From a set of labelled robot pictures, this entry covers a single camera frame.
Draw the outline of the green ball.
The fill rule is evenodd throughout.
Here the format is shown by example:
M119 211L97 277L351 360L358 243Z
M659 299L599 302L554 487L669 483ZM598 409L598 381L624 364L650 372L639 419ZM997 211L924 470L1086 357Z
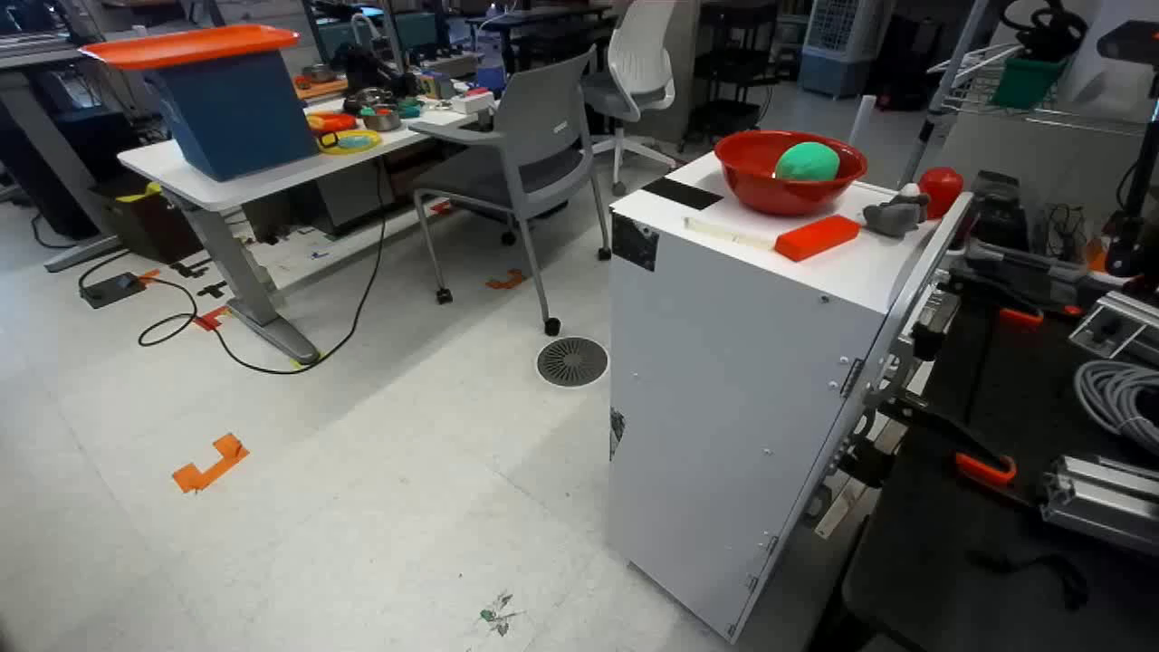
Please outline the green ball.
M836 172L840 154L820 143L795 143L776 165L778 183L831 183Z

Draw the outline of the red plastic bowl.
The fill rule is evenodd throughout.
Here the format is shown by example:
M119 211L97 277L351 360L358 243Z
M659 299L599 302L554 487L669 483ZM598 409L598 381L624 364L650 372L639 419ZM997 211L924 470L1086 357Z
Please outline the red plastic bowl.
M811 130L736 130L712 145L730 197L768 217L811 217L830 211L855 183L867 176L867 160L824 136ZM817 160L817 176L787 176L782 165Z

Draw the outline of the grey toy object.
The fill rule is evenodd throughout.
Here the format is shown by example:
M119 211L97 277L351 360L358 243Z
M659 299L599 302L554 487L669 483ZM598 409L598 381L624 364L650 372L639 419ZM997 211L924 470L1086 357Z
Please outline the grey toy object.
M861 211L866 227L886 241L901 241L927 217L927 197L904 186L893 199Z

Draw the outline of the round floor drain cover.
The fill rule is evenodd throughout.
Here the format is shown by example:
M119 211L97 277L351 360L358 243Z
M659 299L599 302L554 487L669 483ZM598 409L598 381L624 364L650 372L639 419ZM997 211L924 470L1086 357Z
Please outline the round floor drain cover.
M609 353L591 339L561 339L535 357L535 372L557 387L593 383L605 370Z

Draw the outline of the white toy cabinet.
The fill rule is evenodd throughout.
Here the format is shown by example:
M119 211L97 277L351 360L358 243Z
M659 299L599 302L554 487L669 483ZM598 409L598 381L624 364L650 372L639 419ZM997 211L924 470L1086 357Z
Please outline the white toy cabinet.
M966 211L788 262L717 160L674 177L711 199L613 202L609 549L730 643Z

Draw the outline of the grey office chair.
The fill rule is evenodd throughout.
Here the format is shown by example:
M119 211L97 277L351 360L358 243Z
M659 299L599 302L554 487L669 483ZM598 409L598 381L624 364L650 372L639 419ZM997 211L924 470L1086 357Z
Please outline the grey office chair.
M593 138L583 97L591 61L593 50L583 50L514 73L492 110L490 130L417 125L417 136L456 145L456 157L435 165L414 183L414 211L424 232L438 304L447 304L453 291L445 285L435 248L428 214L430 199L504 217L516 232L546 339L561 333L561 320L546 302L532 221L586 189L593 197L593 221L599 236L598 259L613 259L609 202L593 177Z

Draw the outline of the orange rectangular block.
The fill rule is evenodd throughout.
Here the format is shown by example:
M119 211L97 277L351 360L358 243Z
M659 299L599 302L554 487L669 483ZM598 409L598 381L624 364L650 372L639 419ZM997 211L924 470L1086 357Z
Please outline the orange rectangular block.
M824 253L831 248L845 248L852 243L855 236L861 232L858 221L852 217L840 217L840 214L830 214L830 217L817 217L811 226L800 226L791 232L782 232L776 241L776 253L788 259L788 262L807 262L813 253Z

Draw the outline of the white office chair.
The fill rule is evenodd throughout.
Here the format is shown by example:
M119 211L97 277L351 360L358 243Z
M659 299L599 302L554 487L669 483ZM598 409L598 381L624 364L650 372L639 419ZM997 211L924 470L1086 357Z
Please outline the white office chair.
M666 29L678 0L633 0L609 38L605 66L583 80L586 106L613 120L613 130L593 143L613 157L609 183L624 186L624 157L633 154L659 167L674 167L674 157L631 138L627 126L648 114L666 114L678 97L674 66L666 50Z

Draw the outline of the white desk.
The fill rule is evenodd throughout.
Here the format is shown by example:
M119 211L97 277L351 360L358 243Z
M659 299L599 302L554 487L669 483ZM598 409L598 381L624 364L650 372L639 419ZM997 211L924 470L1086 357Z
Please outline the white desk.
M232 312L271 349L289 357L301 366L321 364L321 353L276 308L276 284L236 241L228 217L246 202L289 191L298 186L330 183L356 167L382 165L388 157L424 145L430 130L467 126L462 114L424 110L417 120L404 120L397 130L388 130L377 145L356 154L312 154L292 165L269 172L237 176L228 183L205 177L194 172L176 143L156 143L119 154L119 165L145 183L156 183L171 207L197 236L202 252L212 259L220 277L232 285Z

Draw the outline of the orange floor tape marker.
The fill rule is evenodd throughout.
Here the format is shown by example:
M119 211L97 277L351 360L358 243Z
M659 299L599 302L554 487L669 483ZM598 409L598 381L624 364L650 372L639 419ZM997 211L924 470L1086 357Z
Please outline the orange floor tape marker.
M249 457L237 436L220 436L212 442L212 459L209 465L183 465L174 470L174 487L179 493L202 493L212 483L220 483L232 467L237 467Z

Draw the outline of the red round toy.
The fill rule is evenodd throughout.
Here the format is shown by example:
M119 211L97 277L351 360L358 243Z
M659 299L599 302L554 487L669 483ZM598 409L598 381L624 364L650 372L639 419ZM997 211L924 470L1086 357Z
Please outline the red round toy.
M927 197L927 214L944 217L956 197L963 191L963 176L953 167L929 167L919 177L919 191Z

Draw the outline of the black orange clamp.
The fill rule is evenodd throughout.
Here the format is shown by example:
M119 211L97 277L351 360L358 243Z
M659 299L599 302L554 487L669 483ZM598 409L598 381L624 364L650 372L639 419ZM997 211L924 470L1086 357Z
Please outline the black orange clamp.
M1076 323L1081 314L1076 302L1061 302L1045 291L1016 291L1009 281L977 271L975 264L956 264L953 281L963 291L989 299L997 304L997 320L1015 329L1040 329L1050 320Z
M935 436L944 436L953 442L953 467L960 479L983 487L983 491L1009 491L1016 479L1016 459L1005 452L997 452L989 442L981 442L963 419L935 409L919 395L890 395L880 403L880 412L890 419L901 419L909 427L927 427Z

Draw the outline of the blue bin with orange lid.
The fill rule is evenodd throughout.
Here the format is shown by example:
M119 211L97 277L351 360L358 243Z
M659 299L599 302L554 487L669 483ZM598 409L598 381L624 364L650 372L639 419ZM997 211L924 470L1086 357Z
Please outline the blue bin with orange lid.
M83 56L138 73L179 157L212 183L318 154L282 56L292 29L232 21L86 43Z

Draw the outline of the black perforated table plate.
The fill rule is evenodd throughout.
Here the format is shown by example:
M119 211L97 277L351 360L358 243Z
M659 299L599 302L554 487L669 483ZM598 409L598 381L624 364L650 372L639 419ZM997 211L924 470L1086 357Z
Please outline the black perforated table plate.
M1159 574L1144 553L1045 527L1043 470L1073 457L1140 465L1076 403L1064 320L1015 328L966 299L924 399L1016 465L1004 497L953 470L916 427L855 549L840 602L901 652L1159 652Z

